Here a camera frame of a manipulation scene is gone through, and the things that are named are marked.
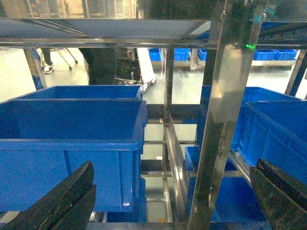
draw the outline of white floor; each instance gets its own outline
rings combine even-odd
[[[57,52],[51,53],[55,71],[45,75],[47,86],[55,85],[86,85],[87,73],[84,69],[82,54],[76,48],[70,51],[79,61],[78,65],[68,53],[62,51],[73,66],[72,72]],[[284,93],[289,81],[291,71],[273,67],[252,67],[248,78],[247,86],[259,86]],[[175,104],[199,104],[201,95],[201,84],[203,69],[196,71],[185,71],[181,68],[175,69],[173,103]],[[10,98],[35,91],[32,77],[21,49],[0,49],[0,102]],[[298,98],[305,98],[307,93],[307,80],[303,80]],[[150,86],[145,92],[144,99],[149,104],[163,104],[164,102],[164,81],[157,79],[154,86]],[[179,140],[193,140],[196,132],[196,125],[176,125],[176,132]],[[148,125],[145,131],[146,140],[162,140],[162,125]],[[145,145],[143,159],[156,159],[162,154],[162,146]],[[161,178],[146,179],[146,196],[148,198],[163,198]],[[148,218],[150,222],[157,222],[159,218],[165,218],[163,203],[149,203]]]

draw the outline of green indicator light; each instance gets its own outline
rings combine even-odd
[[[256,48],[256,45],[246,45],[246,48],[254,50]]]

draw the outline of metal shelf frame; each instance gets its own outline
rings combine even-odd
[[[161,176],[165,189],[164,201],[167,221],[176,224],[110,224],[89,225],[88,229],[264,229],[267,223],[212,223],[211,217],[223,176],[245,176],[248,171],[241,166],[240,172],[224,173],[228,152],[236,126],[254,49],[262,22],[307,22],[305,1],[278,0],[221,0],[184,3],[170,1],[161,4],[155,0],[103,1],[105,13],[89,12],[87,0],[85,19],[73,14],[72,6],[59,11],[54,19],[51,13],[33,14],[23,5],[9,4],[1,0],[0,46],[23,47],[35,80],[36,88],[46,86],[44,75],[37,62],[35,47],[165,47],[166,77],[163,105],[148,105],[149,124],[164,126],[163,158],[161,172],[143,172],[143,176]],[[210,28],[209,39],[197,39]],[[260,46],[274,48],[304,48],[306,42],[279,39]],[[173,105],[174,48],[207,48],[208,55],[203,85],[211,85],[206,127],[202,142],[200,163],[193,197],[191,215],[186,215],[189,172],[185,169],[174,124],[195,121],[199,105]],[[306,56],[300,57],[296,68],[305,67]],[[299,81],[296,75],[292,82]],[[230,154],[236,162],[236,155]],[[167,177],[174,182],[176,205],[172,210]]]

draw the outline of blue plastic bin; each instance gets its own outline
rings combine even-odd
[[[175,49],[175,61],[187,61],[189,59],[190,49]]]
[[[275,60],[280,60],[280,61],[291,61],[295,60],[295,57],[297,55],[297,51],[293,49],[283,49],[283,50],[275,50],[276,54],[274,56]]]
[[[145,179],[140,179],[140,196],[132,212],[108,212],[107,222],[147,222],[147,200],[145,197]]]
[[[94,211],[132,211],[146,101],[12,100],[0,104],[0,210],[25,210],[87,160]]]
[[[142,99],[143,89],[140,86],[128,85],[83,85],[54,86],[38,90],[17,99],[86,99],[117,98]]]
[[[149,49],[149,57],[151,61],[161,61],[160,49]]]
[[[197,54],[201,61],[207,59],[207,49],[198,49]]]
[[[275,50],[273,49],[259,49],[255,50],[254,60],[255,61],[270,61],[274,60]]]
[[[307,101],[248,103],[245,159],[264,158],[307,184]]]
[[[187,214],[190,214],[196,177],[189,182]],[[242,177],[222,179],[211,221],[250,222],[265,221],[253,189]]]
[[[185,165],[186,169],[189,171],[197,171],[197,168],[194,167],[192,163],[192,158],[194,154],[194,146],[186,146],[185,147]],[[227,159],[226,161],[226,166],[225,166],[225,171],[231,171],[231,170],[236,170],[236,167],[233,165],[233,163]]]
[[[198,119],[198,124],[196,128],[196,146],[194,148],[194,155],[192,158],[192,162],[195,166],[198,165],[199,154],[202,144],[203,132],[206,124],[206,117],[208,111],[208,102],[210,98],[211,86],[203,86],[201,92],[201,105],[200,105],[200,115]],[[239,112],[238,120],[236,123],[236,128],[234,132],[234,136],[231,143],[231,150],[238,150],[242,152],[242,138],[244,135],[244,127],[246,126],[246,118],[245,118],[245,107],[246,102],[256,102],[256,101],[282,101],[282,100],[298,100],[295,97],[284,95],[278,92],[274,92],[271,90],[267,90],[260,87],[246,87],[241,109]]]

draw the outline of black trousers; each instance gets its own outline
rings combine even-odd
[[[50,48],[41,48],[42,53],[44,55],[44,60],[47,65],[52,65],[51,56],[50,56]]]
[[[88,64],[90,85],[112,85],[116,76],[115,49],[79,48]]]

